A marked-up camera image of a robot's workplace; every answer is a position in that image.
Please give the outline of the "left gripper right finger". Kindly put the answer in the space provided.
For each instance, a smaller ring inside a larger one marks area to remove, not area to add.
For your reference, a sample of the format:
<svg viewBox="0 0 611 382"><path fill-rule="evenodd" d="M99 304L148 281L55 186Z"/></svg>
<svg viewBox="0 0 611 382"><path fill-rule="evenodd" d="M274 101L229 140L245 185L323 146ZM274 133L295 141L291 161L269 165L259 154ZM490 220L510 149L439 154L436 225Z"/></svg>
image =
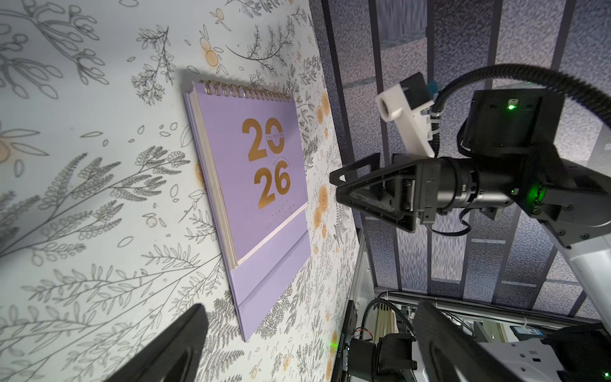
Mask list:
<svg viewBox="0 0 611 382"><path fill-rule="evenodd" d="M432 303L418 304L413 326L430 381L520 380Z"/></svg>

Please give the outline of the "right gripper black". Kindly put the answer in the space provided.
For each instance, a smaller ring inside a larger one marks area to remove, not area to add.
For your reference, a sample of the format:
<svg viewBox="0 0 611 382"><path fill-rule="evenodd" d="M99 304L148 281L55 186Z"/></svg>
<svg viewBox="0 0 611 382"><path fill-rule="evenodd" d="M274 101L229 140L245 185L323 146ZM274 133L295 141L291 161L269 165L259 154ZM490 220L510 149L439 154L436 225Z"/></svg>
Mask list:
<svg viewBox="0 0 611 382"><path fill-rule="evenodd" d="M461 211L460 224L469 232L466 214L479 210L495 220L513 204L513 176L495 170L493 162L394 153L389 165L382 166L382 159L380 153L370 154L332 171L329 181L338 186L339 203L405 232L415 232L419 224L433 232L436 216L456 209ZM344 185L371 173L380 177L378 172L385 176L380 184L351 190Z"/></svg>

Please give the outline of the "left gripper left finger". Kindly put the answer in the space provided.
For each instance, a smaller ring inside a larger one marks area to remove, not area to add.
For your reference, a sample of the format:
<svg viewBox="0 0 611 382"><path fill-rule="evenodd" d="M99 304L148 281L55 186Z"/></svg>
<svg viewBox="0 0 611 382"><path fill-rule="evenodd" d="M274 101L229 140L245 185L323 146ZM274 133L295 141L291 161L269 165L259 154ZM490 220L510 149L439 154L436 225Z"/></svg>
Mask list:
<svg viewBox="0 0 611 382"><path fill-rule="evenodd" d="M195 304L108 380L194 381L207 333L205 307Z"/></svg>

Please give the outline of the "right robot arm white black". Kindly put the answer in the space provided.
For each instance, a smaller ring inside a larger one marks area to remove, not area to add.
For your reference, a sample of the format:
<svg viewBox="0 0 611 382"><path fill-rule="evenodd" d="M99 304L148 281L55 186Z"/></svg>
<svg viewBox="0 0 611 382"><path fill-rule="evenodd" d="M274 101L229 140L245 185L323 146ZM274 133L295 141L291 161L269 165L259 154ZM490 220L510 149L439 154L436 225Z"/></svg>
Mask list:
<svg viewBox="0 0 611 382"><path fill-rule="evenodd" d="M407 232L436 216L515 205L566 254L604 322L610 320L610 179L561 159L554 139L563 97L544 89L474 93L459 159L377 156L331 173L337 200Z"/></svg>

